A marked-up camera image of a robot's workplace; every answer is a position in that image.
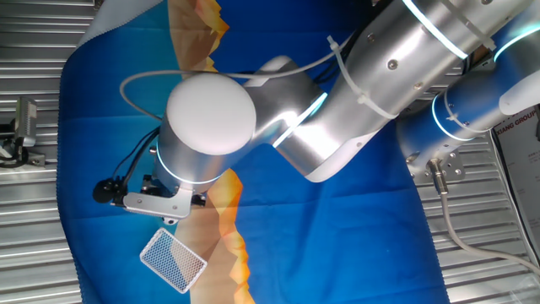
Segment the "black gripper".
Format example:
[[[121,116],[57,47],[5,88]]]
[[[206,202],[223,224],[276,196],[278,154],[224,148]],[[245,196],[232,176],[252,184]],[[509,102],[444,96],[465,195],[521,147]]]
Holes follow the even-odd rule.
[[[143,176],[143,184],[140,193],[159,196],[164,198],[171,198],[175,192],[172,192],[169,188],[165,187],[157,178],[152,175]],[[191,205],[205,207],[207,199],[202,194],[194,194],[191,198]]]

